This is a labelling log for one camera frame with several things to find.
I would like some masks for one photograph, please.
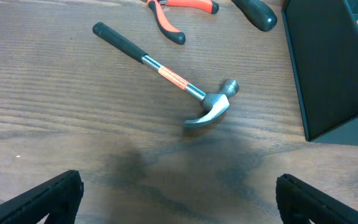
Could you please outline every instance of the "hammer sticker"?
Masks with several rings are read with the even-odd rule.
[[[181,88],[182,90],[185,90],[186,86],[189,84],[187,80],[176,74],[175,72],[171,71],[169,68],[162,66],[158,73],[165,77],[167,80],[170,80],[173,84],[175,84],[177,87]]]

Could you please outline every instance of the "pliers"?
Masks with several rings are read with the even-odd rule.
[[[153,11],[155,21],[160,31],[170,40],[177,44],[184,44],[186,41],[185,34],[169,23],[165,17],[161,4],[166,6],[183,6],[202,9],[211,14],[215,14],[219,10],[219,4],[212,0],[147,0],[147,5]]]

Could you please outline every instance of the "toolbox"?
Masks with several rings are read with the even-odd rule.
[[[358,0],[287,0],[282,15],[306,140],[358,145]]]

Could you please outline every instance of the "hammer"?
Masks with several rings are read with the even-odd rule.
[[[177,87],[185,90],[197,100],[200,100],[202,107],[209,112],[201,118],[185,121],[185,128],[200,128],[214,122],[229,108],[229,98],[233,97],[239,91],[237,82],[233,79],[228,79],[222,86],[221,91],[206,94],[169,68],[152,59],[146,52],[106,24],[99,22],[93,26],[92,30],[97,36],[109,44],[115,46],[138,62],[148,66]]]

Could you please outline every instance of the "wood grain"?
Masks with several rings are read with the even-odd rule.
[[[358,147],[305,141],[283,2],[266,2],[270,32],[228,0],[166,7],[177,45],[139,0],[0,1],[0,203],[76,169],[76,223],[281,223],[290,173],[358,210]],[[99,21],[203,90],[235,78],[231,108],[184,131],[198,102],[95,36]]]

